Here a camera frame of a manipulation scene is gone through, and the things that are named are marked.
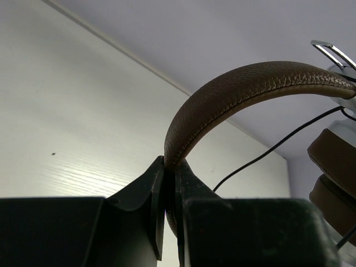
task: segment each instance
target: white ceiling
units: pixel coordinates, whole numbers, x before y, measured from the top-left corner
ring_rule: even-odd
[[[57,0],[167,77],[194,92],[219,74],[262,61],[331,63],[310,45],[328,41],[356,58],[354,0]],[[289,96],[247,108],[234,120],[271,146],[334,107],[328,98]],[[308,145],[332,115],[279,149],[287,159]]]

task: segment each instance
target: brown leather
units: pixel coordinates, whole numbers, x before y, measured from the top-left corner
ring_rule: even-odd
[[[253,104],[302,93],[349,99],[355,91],[341,76],[303,63],[264,62],[229,71],[196,91],[179,109],[166,135],[165,167],[174,171],[204,135]],[[176,234],[172,206],[166,211]]]
[[[311,160],[341,189],[356,198],[356,148],[323,130],[308,148]]]
[[[325,174],[318,178],[309,198],[341,236],[347,234],[356,224],[356,200]],[[350,242],[356,245],[356,236],[351,238]]]

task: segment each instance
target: black cable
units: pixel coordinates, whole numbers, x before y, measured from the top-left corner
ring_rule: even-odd
[[[352,227],[352,229],[343,238],[341,238],[341,240],[336,244],[336,249],[341,249],[343,245],[345,245],[355,233],[356,225],[354,225],[354,227]]]
[[[218,184],[217,186],[213,189],[213,191],[215,192],[224,182],[226,182],[229,178],[231,178],[232,176],[234,176],[235,174],[237,174],[239,171],[242,171],[243,169],[247,168],[248,166],[252,165],[253,163],[256,163],[257,161],[263,159],[265,156],[267,156],[268,154],[270,154],[272,151],[274,151],[276,148],[278,148],[281,144],[283,144],[285,141],[287,141],[288,139],[290,139],[293,135],[295,135],[297,132],[301,131],[302,129],[306,128],[307,126],[315,123],[316,121],[321,120],[322,118],[326,117],[327,115],[330,115],[334,112],[337,112],[339,110],[343,110],[344,107],[342,106],[338,106],[335,107],[327,112],[324,112],[323,114],[319,115],[318,117],[308,121],[307,123],[299,126],[297,129],[295,129],[293,132],[291,132],[290,134],[288,134],[285,138],[283,138],[281,141],[279,141],[277,144],[275,144],[273,147],[271,147],[270,149],[268,149],[266,152],[264,152],[262,155],[260,155],[259,157],[255,158],[254,160],[250,161],[249,163],[245,164],[244,166],[238,168],[237,170],[233,171],[232,173],[230,173],[227,177],[223,178]]]
[[[344,114],[344,115],[345,115],[347,118],[349,118],[350,120],[356,121],[356,118],[354,118],[354,117],[348,115],[344,109],[342,109],[341,112],[342,112],[342,114]]]

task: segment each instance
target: headphones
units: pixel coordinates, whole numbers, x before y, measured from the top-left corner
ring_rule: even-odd
[[[324,49],[335,52],[332,44],[312,41],[312,45],[332,57],[339,68],[343,66]],[[335,53],[344,58],[345,54],[339,52]],[[166,170],[175,171],[203,136],[240,110],[272,98],[304,93],[332,97],[343,107],[356,111],[356,86],[345,73],[304,63],[275,61],[220,75],[196,91],[175,115],[165,139]],[[327,223],[344,236],[356,224],[356,122],[333,122],[310,145],[308,154],[323,171],[310,200],[322,211]],[[166,216],[177,234],[172,202],[166,208]],[[356,245],[356,236],[350,243]]]

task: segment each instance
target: brown leather headband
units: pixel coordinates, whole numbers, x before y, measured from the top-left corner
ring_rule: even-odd
[[[349,99],[355,91],[341,76],[297,62],[263,62],[229,71],[202,86],[179,109],[166,135],[165,166],[174,170],[204,135],[253,104],[302,93]]]

